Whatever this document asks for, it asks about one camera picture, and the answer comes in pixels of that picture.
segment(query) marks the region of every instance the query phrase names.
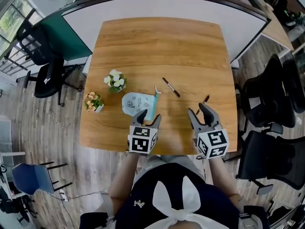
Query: white flower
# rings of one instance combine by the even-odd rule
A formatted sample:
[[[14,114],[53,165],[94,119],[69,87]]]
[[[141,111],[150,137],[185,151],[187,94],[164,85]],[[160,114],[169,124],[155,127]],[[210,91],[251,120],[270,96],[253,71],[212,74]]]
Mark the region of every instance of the white flower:
[[[113,80],[114,80],[115,82],[117,82],[119,79],[120,79],[120,76],[119,76],[118,74],[116,74],[116,75],[113,76]]]
[[[119,87],[124,84],[124,79],[120,79],[114,83],[114,86]]]
[[[111,80],[110,76],[107,76],[107,77],[104,78],[104,82],[105,82],[105,83],[110,82],[110,80]]]
[[[116,70],[111,70],[109,74],[112,75],[112,76],[115,76],[115,75],[122,74],[122,72],[119,72],[119,71],[116,71]]]
[[[108,83],[108,85],[111,86],[111,84],[110,84],[110,82],[111,82],[111,77],[110,77],[110,76],[105,77],[105,78],[104,78],[104,82],[105,82],[105,83]]]

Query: black pen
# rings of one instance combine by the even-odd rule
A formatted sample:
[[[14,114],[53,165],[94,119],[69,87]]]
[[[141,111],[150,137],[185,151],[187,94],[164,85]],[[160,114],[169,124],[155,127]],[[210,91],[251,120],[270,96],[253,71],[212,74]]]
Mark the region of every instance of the black pen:
[[[178,97],[180,97],[180,94],[179,94],[175,89],[173,89],[173,87],[168,83],[168,81],[167,81],[164,77],[162,77],[162,79],[165,81],[166,84],[168,84],[168,86],[171,88],[171,90],[172,90]]]
[[[210,98],[210,95],[207,95],[207,97],[205,98],[203,104],[205,104],[209,100],[209,98]]]

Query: white bow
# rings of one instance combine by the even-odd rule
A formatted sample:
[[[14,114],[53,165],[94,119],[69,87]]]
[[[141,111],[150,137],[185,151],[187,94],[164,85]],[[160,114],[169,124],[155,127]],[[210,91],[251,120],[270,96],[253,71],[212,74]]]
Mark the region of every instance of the white bow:
[[[193,214],[193,212],[199,210],[201,206],[200,196],[197,188],[187,176],[183,178],[182,198],[184,209],[176,210],[172,208],[171,200],[165,185],[161,181],[158,181],[153,192],[152,204],[156,209],[168,216],[168,218],[159,220],[146,229],[167,229],[171,225],[176,224],[177,221],[183,220],[196,222],[202,229],[227,229],[226,226],[208,217]]]

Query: desk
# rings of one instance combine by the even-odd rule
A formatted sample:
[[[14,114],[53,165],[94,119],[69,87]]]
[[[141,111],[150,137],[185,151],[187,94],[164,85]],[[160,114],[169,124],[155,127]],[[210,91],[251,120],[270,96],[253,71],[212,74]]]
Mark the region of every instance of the desk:
[[[109,93],[103,82],[111,69],[123,72],[127,87]],[[181,95],[178,98],[162,80]],[[187,109],[195,112],[209,94],[209,106],[227,129],[229,152],[237,149],[237,110],[232,71],[220,26],[175,18],[132,18],[106,21],[100,30],[88,72],[85,92],[101,95],[100,113],[81,111],[81,145],[124,152],[132,119],[122,111],[128,92],[162,94],[155,154],[194,154],[193,130]]]
[[[263,30],[262,35],[268,37],[269,39],[273,40],[274,42],[282,45],[287,50],[293,50],[293,46],[288,38],[287,33],[285,32],[283,26],[281,25],[280,21],[277,19],[275,14],[272,12],[272,7],[266,4],[263,0],[259,0],[261,5],[265,7],[265,13],[271,19],[270,23],[267,27]]]

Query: blue chair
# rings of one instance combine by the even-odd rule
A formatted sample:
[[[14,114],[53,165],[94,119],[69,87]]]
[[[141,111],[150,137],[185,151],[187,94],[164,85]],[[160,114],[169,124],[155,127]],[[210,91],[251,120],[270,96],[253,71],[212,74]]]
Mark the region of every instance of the blue chair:
[[[38,189],[48,193],[54,193],[59,189],[71,185],[72,182],[54,189],[53,185],[58,183],[58,181],[52,182],[49,170],[66,166],[67,164],[53,167],[45,166],[52,163],[54,162],[48,162],[41,165],[28,165],[23,163],[15,166],[12,170],[12,175],[16,188],[27,195],[33,195]]]

